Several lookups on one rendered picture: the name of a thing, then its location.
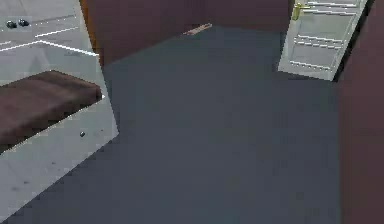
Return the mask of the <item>white cupboard with knobs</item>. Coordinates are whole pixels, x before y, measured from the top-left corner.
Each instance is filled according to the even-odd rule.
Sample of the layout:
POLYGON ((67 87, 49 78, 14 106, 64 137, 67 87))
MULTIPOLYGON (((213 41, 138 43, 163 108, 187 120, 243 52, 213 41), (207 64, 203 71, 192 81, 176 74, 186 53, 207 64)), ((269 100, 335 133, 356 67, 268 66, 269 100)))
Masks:
POLYGON ((97 84, 102 99, 0 154, 0 224, 118 134, 84 0, 0 0, 0 86, 45 71, 97 84))

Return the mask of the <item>white panelled room door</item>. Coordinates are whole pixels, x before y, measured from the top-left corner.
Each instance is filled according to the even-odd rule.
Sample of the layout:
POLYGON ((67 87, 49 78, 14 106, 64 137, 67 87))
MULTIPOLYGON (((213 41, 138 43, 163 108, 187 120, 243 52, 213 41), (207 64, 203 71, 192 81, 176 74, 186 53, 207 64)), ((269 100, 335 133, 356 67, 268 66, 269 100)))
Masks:
POLYGON ((310 9, 290 18, 278 70, 333 81, 367 2, 295 0, 310 9))

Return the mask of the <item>brown cushion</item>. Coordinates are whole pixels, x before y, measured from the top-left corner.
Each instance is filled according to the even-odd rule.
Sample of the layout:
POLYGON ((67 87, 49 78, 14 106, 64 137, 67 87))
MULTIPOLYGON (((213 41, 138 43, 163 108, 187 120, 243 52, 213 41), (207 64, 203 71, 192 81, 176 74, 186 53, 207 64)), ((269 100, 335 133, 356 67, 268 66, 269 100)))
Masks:
POLYGON ((101 99, 97 84, 59 71, 0 86, 0 154, 101 99))

